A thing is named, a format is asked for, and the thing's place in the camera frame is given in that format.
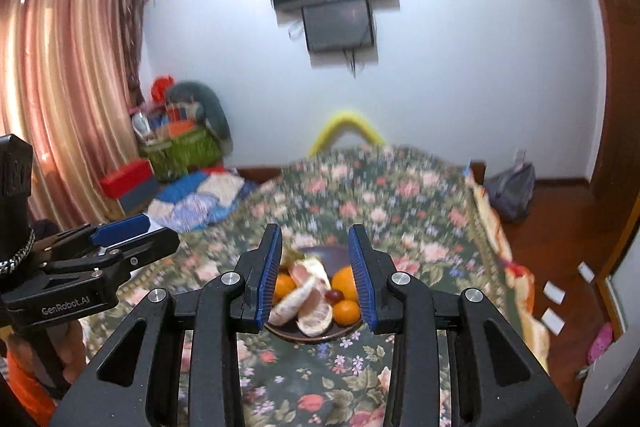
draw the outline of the floral tablecloth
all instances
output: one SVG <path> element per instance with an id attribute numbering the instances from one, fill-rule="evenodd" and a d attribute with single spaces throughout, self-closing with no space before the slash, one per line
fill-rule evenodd
<path id="1" fill-rule="evenodd" d="M 200 288 L 231 270 L 255 248 L 268 223 L 282 226 L 293 248 L 346 244 L 348 228 L 363 223 L 373 246 L 399 270 L 434 289 L 481 288 L 522 333 L 522 301 L 487 236 L 474 189 L 463 169 L 413 148 L 358 148 L 323 153 L 283 169 L 228 220 L 181 235 L 177 253 L 141 270 L 120 290 L 117 308 L 85 319 L 94 353 L 123 317 L 155 287 L 172 293 Z M 440 337 L 440 425 L 450 425 L 449 373 Z M 366 326 L 338 341 L 291 344 L 263 331 L 238 335 L 240 386 L 246 424 L 379 427 L 384 417 L 393 335 Z M 181 424 L 191 336 L 187 333 L 180 385 Z"/>

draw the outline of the folded blanket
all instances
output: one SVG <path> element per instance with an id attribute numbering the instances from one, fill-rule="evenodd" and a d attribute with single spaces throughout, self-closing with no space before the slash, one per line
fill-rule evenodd
<path id="1" fill-rule="evenodd" d="M 194 172 L 160 192 L 146 215 L 162 227 L 191 232 L 225 219 L 255 187 L 229 172 Z"/>

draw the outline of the brown curtain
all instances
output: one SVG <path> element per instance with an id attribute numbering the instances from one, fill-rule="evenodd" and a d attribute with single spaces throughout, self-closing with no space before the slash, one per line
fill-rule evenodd
<path id="1" fill-rule="evenodd" d="M 137 156 L 119 0 L 0 0 L 0 135 L 31 143 L 30 210 L 62 229 L 121 217 L 98 181 Z"/>
<path id="2" fill-rule="evenodd" d="M 142 15 L 145 0 L 120 0 L 120 31 L 124 51 L 124 66 L 127 75 L 127 105 L 136 107 L 143 103 L 140 88 L 140 56 L 142 54 Z"/>

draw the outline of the silver bolt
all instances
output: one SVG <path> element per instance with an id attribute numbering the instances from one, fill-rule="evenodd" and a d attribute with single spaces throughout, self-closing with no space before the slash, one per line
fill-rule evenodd
<path id="1" fill-rule="evenodd" d="M 162 288 L 155 288 L 148 293 L 147 297 L 151 302 L 160 302 L 166 297 L 166 291 Z"/>
<path id="2" fill-rule="evenodd" d="M 469 288 L 465 291 L 465 297 L 471 302 L 480 302 L 484 297 L 482 292 L 477 288 Z"/>
<path id="3" fill-rule="evenodd" d="M 396 272 L 391 276 L 391 280 L 399 286 L 403 286 L 411 282 L 411 276 L 408 273 Z"/>
<path id="4" fill-rule="evenodd" d="M 232 284 L 236 284 L 240 280 L 240 274 L 236 272 L 226 272 L 221 278 L 223 284 L 227 286 L 231 286 Z"/>

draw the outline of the backpack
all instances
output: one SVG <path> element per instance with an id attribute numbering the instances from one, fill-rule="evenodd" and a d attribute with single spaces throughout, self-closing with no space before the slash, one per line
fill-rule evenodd
<path id="1" fill-rule="evenodd" d="M 536 171 L 520 163 L 484 181 L 491 206 L 505 222 L 521 221 L 529 214 Z"/>

